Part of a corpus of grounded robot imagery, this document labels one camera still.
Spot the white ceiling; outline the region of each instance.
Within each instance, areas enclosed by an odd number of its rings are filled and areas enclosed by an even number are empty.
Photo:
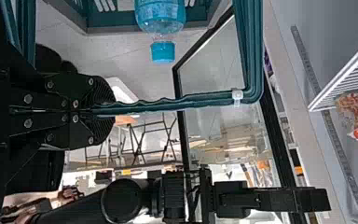
[[[174,97],[173,64],[153,64],[147,34],[81,35],[60,20],[62,15],[37,0],[36,42],[56,50],[80,73],[119,77],[139,99]],[[176,38],[176,60],[202,36],[204,30],[183,31]]]

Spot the black metal frame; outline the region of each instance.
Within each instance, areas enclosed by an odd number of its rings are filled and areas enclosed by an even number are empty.
[[[123,133],[121,133],[121,131],[119,131],[119,135],[118,135],[118,145],[113,145],[111,144],[111,139],[110,137],[108,137],[104,142],[106,142],[107,144],[107,155],[103,155],[103,143],[101,143],[100,145],[100,150],[98,152],[98,155],[97,156],[88,156],[87,154],[87,148],[85,147],[84,148],[84,155],[85,155],[85,159],[86,159],[86,169],[89,168],[89,161],[100,161],[101,162],[101,165],[103,165],[102,163],[102,159],[106,159],[108,158],[108,161],[106,161],[106,167],[109,167],[109,162],[113,162],[114,159],[121,159],[122,155],[125,155],[125,154],[134,154],[135,151],[133,149],[133,146],[132,148],[128,148],[128,149],[125,149],[125,145],[126,145],[126,140],[127,140],[127,136]]]
[[[144,123],[144,124],[137,125],[137,126],[129,125],[132,149],[134,149],[133,140],[135,140],[135,143],[136,143],[136,146],[137,146],[136,150],[133,153],[132,165],[134,165],[136,163],[136,161],[139,158],[139,156],[142,157],[142,160],[143,160],[144,164],[146,164],[145,155],[154,154],[154,153],[161,153],[161,152],[162,152],[161,162],[164,162],[165,154],[166,154],[166,152],[168,150],[168,147],[171,148],[171,151],[172,151],[172,154],[173,154],[173,160],[171,160],[171,161],[177,161],[176,154],[175,154],[175,151],[173,149],[172,139],[171,139],[172,128],[175,125],[176,121],[177,121],[177,118],[175,118],[173,120],[172,124],[170,126],[168,126],[167,122],[166,122],[166,119],[165,119],[165,114],[162,113],[162,120],[161,121],[151,122],[151,123]],[[152,130],[148,130],[148,131],[146,130],[147,126],[153,126],[153,125],[157,125],[157,124],[163,124],[164,128],[152,129]],[[139,140],[138,140],[138,137],[136,136],[136,133],[134,131],[134,129],[136,129],[136,128],[143,128],[141,138]],[[161,132],[161,131],[165,131],[165,133],[167,134],[167,142],[166,142],[164,148],[162,150],[154,150],[154,151],[143,152],[142,151],[142,145],[143,145],[145,135],[147,133],[155,133],[155,132]]]
[[[214,28],[208,30],[199,41],[197,41],[193,47],[185,54],[185,56],[179,60],[179,62],[172,68],[173,75],[173,86],[175,90],[175,97],[180,98],[183,96],[182,92],[182,84],[180,78],[180,68],[188,61],[190,58],[195,55],[198,50],[213,36],[216,32],[219,32],[220,29],[234,16],[233,7],[228,9],[226,13],[220,18]],[[264,83],[264,94],[259,101],[263,117],[266,124],[266,129],[268,131],[268,138],[271,143],[272,152],[274,156],[274,160],[277,164],[277,171],[281,181],[282,187],[292,188],[296,186],[295,177],[293,175],[292,165],[290,163],[288,151],[286,149],[286,144],[284,142],[284,138],[282,136],[281,124],[279,122],[279,118],[277,115],[277,111],[275,109],[275,105],[272,99],[271,91],[269,88],[269,83],[267,78],[265,77]],[[190,147],[188,142],[188,134],[186,128],[186,112],[178,111],[178,127],[179,127],[179,135],[181,142],[181,150],[182,150],[182,158],[183,165],[185,168],[185,172],[191,172],[191,159],[190,159]],[[186,181],[186,187],[188,189],[192,188],[191,181]],[[289,213],[289,218],[291,223],[294,224],[306,224],[307,221],[303,213]]]

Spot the teal pipe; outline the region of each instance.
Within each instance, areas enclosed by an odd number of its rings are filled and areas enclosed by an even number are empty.
[[[17,0],[16,13],[22,55],[34,67],[36,0]]]
[[[4,16],[5,26],[7,30],[7,40],[20,52],[21,45],[16,20],[14,18],[13,7],[10,0],[0,0],[0,7]]]
[[[246,105],[258,102],[264,93],[262,4],[262,0],[233,0],[243,80],[245,81],[241,103]],[[116,102],[83,112],[106,118],[124,114],[176,111],[233,104],[232,91],[217,91],[189,94],[178,99],[162,98],[155,102],[139,101],[130,105]]]

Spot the white shelf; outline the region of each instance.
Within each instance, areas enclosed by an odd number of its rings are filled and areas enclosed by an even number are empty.
[[[358,90],[358,52],[316,96],[308,109],[313,112],[335,108],[335,100],[340,94],[355,90]]]

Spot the bolt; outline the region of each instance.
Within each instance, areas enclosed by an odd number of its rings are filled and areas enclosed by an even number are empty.
[[[51,142],[52,140],[53,140],[53,138],[54,138],[54,134],[53,133],[50,133],[49,135],[48,135],[48,142]]]
[[[7,143],[3,142],[0,144],[0,149],[7,150],[7,148],[8,148]]]
[[[32,102],[33,99],[34,99],[34,98],[32,97],[31,94],[27,94],[27,95],[24,96],[24,102],[25,102],[27,105],[29,105],[29,104]]]
[[[31,127],[32,127],[32,124],[33,124],[33,122],[32,122],[31,119],[26,119],[26,120],[24,121],[24,127],[25,127],[25,128],[31,128]]]
[[[72,118],[72,120],[74,121],[74,123],[78,123],[78,122],[79,122],[79,116],[78,116],[78,115],[74,115],[74,117]]]
[[[52,89],[54,87],[54,82],[53,81],[49,81],[48,82],[48,88]]]
[[[68,115],[63,115],[62,118],[61,118],[62,122],[66,122],[68,121]]]
[[[93,137],[90,137],[89,138],[89,144],[92,145],[94,143],[94,138]]]
[[[8,68],[7,69],[1,69],[1,76],[3,79],[8,78]]]
[[[61,106],[66,107],[67,105],[68,105],[68,102],[66,100],[63,100],[62,103],[61,103]]]
[[[79,102],[78,102],[78,100],[75,100],[74,101],[74,108],[77,108],[79,106]]]

